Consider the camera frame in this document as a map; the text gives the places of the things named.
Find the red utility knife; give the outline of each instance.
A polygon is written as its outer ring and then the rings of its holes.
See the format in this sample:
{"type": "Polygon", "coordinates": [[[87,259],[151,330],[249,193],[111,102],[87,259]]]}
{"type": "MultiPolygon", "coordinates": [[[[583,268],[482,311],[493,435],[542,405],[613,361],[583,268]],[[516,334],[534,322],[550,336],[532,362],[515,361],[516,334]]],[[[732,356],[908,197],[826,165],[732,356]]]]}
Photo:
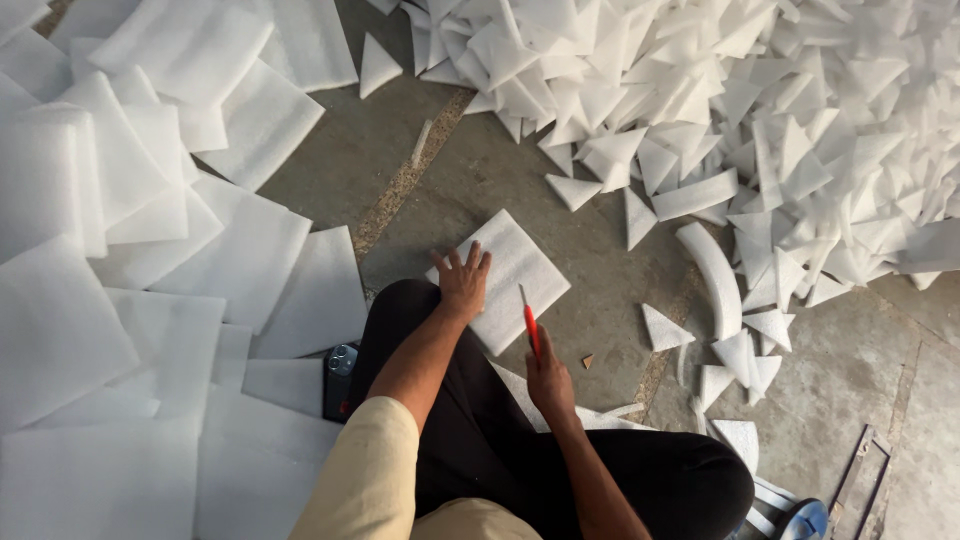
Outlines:
{"type": "Polygon", "coordinates": [[[520,298],[523,299],[523,320],[527,323],[527,335],[530,336],[530,346],[533,347],[534,356],[537,357],[537,364],[540,364],[540,334],[537,332],[537,319],[534,318],[534,311],[527,304],[527,295],[523,292],[523,285],[520,285],[520,298]]]}

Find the beige sleeve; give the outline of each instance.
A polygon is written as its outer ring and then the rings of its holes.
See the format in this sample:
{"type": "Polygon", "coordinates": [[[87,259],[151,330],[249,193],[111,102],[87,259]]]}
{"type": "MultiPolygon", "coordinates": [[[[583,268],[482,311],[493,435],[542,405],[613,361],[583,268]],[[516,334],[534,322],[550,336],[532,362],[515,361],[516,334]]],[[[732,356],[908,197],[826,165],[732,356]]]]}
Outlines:
{"type": "Polygon", "coordinates": [[[420,433],[403,404],[367,400],[350,417],[289,540],[407,539],[420,433]]]}

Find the right hand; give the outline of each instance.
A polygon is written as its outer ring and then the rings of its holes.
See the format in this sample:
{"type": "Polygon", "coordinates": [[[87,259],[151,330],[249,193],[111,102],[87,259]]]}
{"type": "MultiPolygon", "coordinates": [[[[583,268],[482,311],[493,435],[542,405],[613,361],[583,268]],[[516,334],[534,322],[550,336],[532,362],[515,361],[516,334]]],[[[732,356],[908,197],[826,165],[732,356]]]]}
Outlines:
{"type": "Polygon", "coordinates": [[[573,402],[573,380],[563,362],[553,354],[553,342],[546,328],[538,325],[540,363],[533,352],[527,353],[527,390],[553,431],[580,427],[573,402]]]}
{"type": "Polygon", "coordinates": [[[493,262],[490,252],[480,256],[480,242],[474,241],[470,245],[467,263],[460,261],[457,250],[450,248],[447,265],[444,258],[436,251],[430,253],[434,266],[440,272],[441,300],[438,309],[446,313],[463,325],[469,324],[483,311],[484,299],[487,295],[487,274],[493,262]]]}

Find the forearm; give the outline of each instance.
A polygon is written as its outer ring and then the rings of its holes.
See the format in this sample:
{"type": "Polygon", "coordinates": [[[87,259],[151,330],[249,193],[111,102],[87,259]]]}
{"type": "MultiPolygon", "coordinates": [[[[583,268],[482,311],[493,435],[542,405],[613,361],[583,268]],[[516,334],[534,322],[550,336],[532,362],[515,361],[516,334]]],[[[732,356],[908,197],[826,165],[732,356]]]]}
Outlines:
{"type": "Polygon", "coordinates": [[[551,428],[564,455],[584,539],[650,540],[647,528],[587,439],[580,419],[572,416],[558,424],[551,428]]]}
{"type": "Polygon", "coordinates": [[[387,396],[401,402],[423,432],[453,349],[466,327],[462,315],[441,303],[397,347],[373,380],[367,397],[387,396]]]}

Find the smartphone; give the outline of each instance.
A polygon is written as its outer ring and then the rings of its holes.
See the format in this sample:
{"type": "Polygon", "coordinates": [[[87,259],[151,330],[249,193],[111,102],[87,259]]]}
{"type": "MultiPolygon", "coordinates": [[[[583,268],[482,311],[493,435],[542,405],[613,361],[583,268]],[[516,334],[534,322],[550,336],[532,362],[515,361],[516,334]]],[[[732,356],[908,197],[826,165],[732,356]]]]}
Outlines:
{"type": "Polygon", "coordinates": [[[324,358],[324,419],[347,423],[347,397],[357,363],[357,349],[349,343],[337,345],[324,358]]]}

